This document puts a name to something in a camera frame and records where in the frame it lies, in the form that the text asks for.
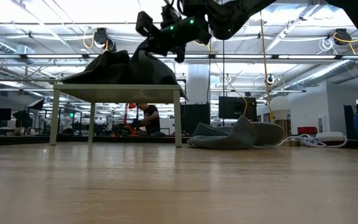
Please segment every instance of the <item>ceiling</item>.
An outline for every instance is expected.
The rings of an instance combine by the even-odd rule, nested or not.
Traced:
[[[84,42],[91,45],[91,35],[98,27],[108,29],[108,34],[114,39],[117,50],[133,53],[144,40],[135,31],[137,13],[145,11],[154,19],[156,26],[159,26],[161,6],[165,4],[163,0],[25,0],[23,3],[26,10],[16,6],[11,0],[0,0],[0,42],[12,48],[17,48],[19,45],[28,46],[35,54],[87,54],[88,52],[99,54],[102,50],[97,46],[93,45],[88,49],[84,45]],[[296,22],[302,13],[307,14],[304,20],[292,26],[292,22]],[[262,15],[265,21],[265,45],[269,49],[267,54],[335,54],[333,48],[323,50],[324,47],[321,45],[324,38],[328,34],[332,35],[337,28],[346,28],[354,39],[358,39],[358,30],[352,21],[342,9],[334,6],[311,7],[308,6],[307,0],[277,1],[264,9]],[[288,27],[291,27],[291,30],[282,35],[279,41],[274,41],[274,38]],[[260,31],[260,15],[256,14],[233,38],[226,41],[213,39],[211,52],[262,54],[262,39],[258,38]],[[357,49],[358,42],[354,43],[354,46]],[[348,46],[334,45],[333,47],[338,54],[351,54]],[[205,45],[190,42],[186,47],[186,53],[209,54],[209,49]],[[189,67],[194,64],[208,63],[207,60],[185,61],[185,63],[166,61],[167,65],[181,76],[189,75]],[[50,60],[36,60],[36,62],[51,63]],[[81,72],[90,60],[57,59],[54,63],[60,66],[34,65],[28,69],[34,79],[68,77]],[[284,84],[322,63],[327,62],[322,60],[307,63],[285,60],[268,62],[267,72],[280,77],[278,82]],[[13,60],[0,60],[0,66],[12,71],[13,74],[23,75],[27,65],[15,64]],[[263,88],[265,85],[263,60],[252,62],[226,60],[224,65],[222,61],[213,61],[210,65],[211,74],[220,76],[223,66],[225,66],[225,73],[230,74],[234,87]],[[48,83],[39,83],[39,85],[42,88],[51,88]]]

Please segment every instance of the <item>desk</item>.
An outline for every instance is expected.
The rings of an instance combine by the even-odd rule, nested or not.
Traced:
[[[180,85],[105,85],[63,84],[53,86],[50,144],[56,145],[60,93],[91,103],[90,121],[94,121],[95,103],[173,103],[175,145],[181,147],[180,97],[186,98]],[[88,142],[93,142],[93,122],[89,122]]]

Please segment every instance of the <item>wooden table surface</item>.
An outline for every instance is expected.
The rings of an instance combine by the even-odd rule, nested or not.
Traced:
[[[1,146],[0,223],[358,224],[358,150]]]

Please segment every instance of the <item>white cable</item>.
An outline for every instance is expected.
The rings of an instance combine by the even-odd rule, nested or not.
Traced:
[[[311,137],[308,134],[301,134],[299,136],[290,136],[290,137],[284,139],[280,144],[278,144],[276,146],[281,146],[282,144],[284,144],[287,141],[300,141],[301,145],[309,146],[309,147],[343,147],[347,143],[347,137],[345,135],[343,135],[343,138],[344,138],[344,142],[342,144],[337,145],[337,146],[327,146],[327,144],[317,140],[314,137]]]

